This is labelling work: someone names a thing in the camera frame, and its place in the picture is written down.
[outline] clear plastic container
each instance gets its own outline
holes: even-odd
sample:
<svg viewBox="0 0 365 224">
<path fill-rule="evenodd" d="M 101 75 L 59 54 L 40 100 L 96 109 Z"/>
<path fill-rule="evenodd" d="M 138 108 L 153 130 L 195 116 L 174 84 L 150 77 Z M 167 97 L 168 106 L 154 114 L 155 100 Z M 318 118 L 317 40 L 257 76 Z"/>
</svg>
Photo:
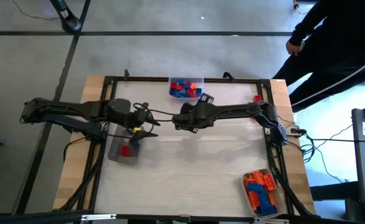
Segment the clear plastic container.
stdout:
<svg viewBox="0 0 365 224">
<path fill-rule="evenodd" d="M 196 98 L 193 98 L 193 97 L 189 97 L 189 96 L 182 96 L 182 97 L 177 97 L 176 95 L 171 95 L 170 93 L 170 86 L 171 84 L 174 82 L 174 83 L 178 83 L 179 80 L 184 80 L 184 82 L 191 82 L 192 85 L 195 85 L 196 88 L 200 88 L 201 89 L 201 94 L 196 94 Z M 176 99 L 183 99 L 183 100 L 188 100 L 188 99 L 191 99 L 191 100 L 196 100 L 198 99 L 199 97 L 201 97 L 202 93 L 204 93 L 204 78 L 202 77 L 169 77 L 169 84 L 168 84 L 168 95 L 173 97 L 173 98 L 176 98 Z"/>
<path fill-rule="evenodd" d="M 255 170 L 255 171 L 260 171 L 263 175 L 271 174 L 271 176 L 272 176 L 272 173 L 269 169 L 261 169 L 261 170 Z M 261 214 L 256 213 L 255 211 L 253 211 L 252 205 L 250 204 L 250 201 L 249 201 L 247 193 L 246 193 L 246 186 L 244 185 L 244 180 L 247 178 L 247 176 L 249 174 L 253 174 L 255 171 L 248 172 L 248 173 L 244 174 L 239 179 L 239 182 L 240 182 L 239 185 L 242 188 L 242 194 L 243 194 L 244 199 L 246 201 L 247 208 L 249 209 L 251 214 L 253 214 L 253 217 L 258 218 L 259 220 L 264 220 L 266 218 L 272 218 L 272 217 L 276 217 L 276 216 L 279 216 L 281 214 L 284 214 L 285 213 L 285 204 L 283 203 L 283 200 L 281 198 L 280 192 L 278 191 L 278 188 L 276 188 L 275 190 L 269 191 L 269 193 L 274 195 L 274 198 L 275 198 L 275 201 L 276 201 L 276 204 L 277 204 L 276 205 L 277 212 L 275 214 L 261 215 Z"/>
</svg>

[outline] wooden table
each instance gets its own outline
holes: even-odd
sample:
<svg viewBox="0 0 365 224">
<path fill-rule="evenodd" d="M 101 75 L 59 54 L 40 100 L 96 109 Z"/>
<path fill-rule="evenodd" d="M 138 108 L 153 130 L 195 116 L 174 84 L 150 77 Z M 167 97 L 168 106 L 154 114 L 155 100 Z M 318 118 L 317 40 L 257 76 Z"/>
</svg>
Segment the wooden table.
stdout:
<svg viewBox="0 0 365 224">
<path fill-rule="evenodd" d="M 83 91 L 81 102 L 95 101 L 100 99 L 105 77 L 89 76 L 87 78 Z M 272 95 L 277 113 L 285 120 L 293 121 L 292 108 L 288 97 L 288 90 L 284 80 L 271 80 Z M 291 125 L 286 121 L 280 120 L 284 126 Z M 73 133 L 71 141 L 82 138 L 80 133 Z M 299 145 L 299 141 L 295 137 L 288 137 L 292 143 Z M 57 195 L 54 201 L 54 208 L 61 207 L 69 197 L 75 192 L 83 179 L 83 172 L 87 161 L 87 154 L 90 142 L 81 141 L 69 146 L 64 169 L 60 178 Z M 285 164 L 288 173 L 289 185 L 303 203 L 303 205 L 312 213 L 315 213 L 313 199 L 311 197 L 310 187 L 308 185 L 307 174 L 301 152 L 292 145 L 283 147 Z M 88 208 L 88 202 L 92 191 L 92 183 L 86 191 L 83 208 Z"/>
</svg>

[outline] white table surface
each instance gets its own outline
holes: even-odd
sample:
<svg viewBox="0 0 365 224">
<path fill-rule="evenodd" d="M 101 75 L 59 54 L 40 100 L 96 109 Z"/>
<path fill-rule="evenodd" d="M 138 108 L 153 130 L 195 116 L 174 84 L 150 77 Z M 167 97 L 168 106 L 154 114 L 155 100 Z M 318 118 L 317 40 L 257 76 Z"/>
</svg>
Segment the white table surface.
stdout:
<svg viewBox="0 0 365 224">
<path fill-rule="evenodd" d="M 205 88 L 215 105 L 247 103 L 257 95 L 253 84 L 206 83 Z M 167 92 L 164 82 L 118 82 L 115 96 L 178 113 L 182 101 Z M 154 117 L 170 118 L 155 112 Z M 110 133 L 115 129 L 110 126 Z M 108 160 L 108 139 L 95 213 L 250 216 L 238 180 L 246 172 L 268 167 L 260 125 L 248 118 L 227 119 L 193 134 L 162 123 L 153 132 L 159 137 L 143 140 L 135 166 Z"/>
</svg>

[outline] black pants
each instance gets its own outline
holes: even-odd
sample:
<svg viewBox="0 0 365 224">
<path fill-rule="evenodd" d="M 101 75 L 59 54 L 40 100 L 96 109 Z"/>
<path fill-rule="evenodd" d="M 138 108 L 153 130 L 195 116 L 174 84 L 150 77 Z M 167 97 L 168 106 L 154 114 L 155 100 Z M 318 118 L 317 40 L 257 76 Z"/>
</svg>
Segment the black pants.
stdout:
<svg viewBox="0 0 365 224">
<path fill-rule="evenodd" d="M 343 62 L 326 65 L 327 63 L 320 62 L 316 59 L 317 57 L 314 57 L 314 54 L 316 53 L 313 51 L 315 51 L 316 46 L 308 44 L 312 43 L 306 43 L 304 49 L 298 54 L 298 56 L 291 55 L 279 72 L 273 77 L 273 79 L 284 79 L 287 86 L 289 86 L 308 73 L 313 73 L 303 84 L 289 95 L 290 103 L 292 105 L 341 81 L 365 65 L 365 59 L 361 57 L 347 58 Z M 334 94 L 341 93 L 364 82 L 365 69 L 339 85 L 336 85 L 335 87 L 332 87 L 302 103 L 292 106 L 292 110 L 293 112 L 299 112 L 320 100 Z"/>
</svg>

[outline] gray floor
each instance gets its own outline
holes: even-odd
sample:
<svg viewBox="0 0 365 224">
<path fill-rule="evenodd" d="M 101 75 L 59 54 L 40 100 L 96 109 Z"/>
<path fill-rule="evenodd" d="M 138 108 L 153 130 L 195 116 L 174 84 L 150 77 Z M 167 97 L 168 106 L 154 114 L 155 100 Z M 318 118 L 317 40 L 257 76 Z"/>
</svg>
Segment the gray floor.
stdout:
<svg viewBox="0 0 365 224">
<path fill-rule="evenodd" d="M 15 2 L 32 16 L 57 16 L 47 0 Z M 84 0 L 67 2 L 79 16 Z M 83 30 L 291 32 L 303 19 L 292 6 L 291 0 L 97 0 L 90 5 Z M 305 12 L 310 7 L 302 4 L 300 9 Z M 23 16 L 11 0 L 0 0 L 0 30 L 62 29 L 58 20 Z M 195 73 L 204 77 L 220 77 L 224 71 L 230 71 L 236 77 L 271 78 L 288 57 L 285 52 L 287 39 L 81 37 L 62 100 L 78 101 L 87 76 L 121 75 L 126 68 L 132 75 L 139 76 Z M 23 102 L 34 97 L 53 97 L 71 41 L 71 36 L 0 36 L 0 137 L 6 140 L 6 145 L 0 147 L 0 212 L 12 211 L 42 128 L 39 124 L 19 124 Z M 363 99 L 365 86 L 353 88 L 298 113 L 299 125 L 309 130 L 314 138 L 329 137 L 345 128 L 351 108 L 365 107 Z M 334 128 L 322 128 L 331 122 L 335 124 Z M 351 138 L 351 133 L 346 131 L 340 137 Z M 62 150 L 68 141 L 69 134 L 65 130 L 53 127 L 28 212 L 45 212 L 52 208 L 62 170 Z M 352 146 L 328 143 L 321 150 L 332 174 L 355 180 Z M 311 185 L 335 182 L 326 175 L 319 156 L 307 164 L 307 169 Z M 322 209 L 323 205 L 316 203 L 317 213 L 323 217 L 339 218 L 342 204 L 332 202 L 328 206 L 333 208 Z"/>
</svg>

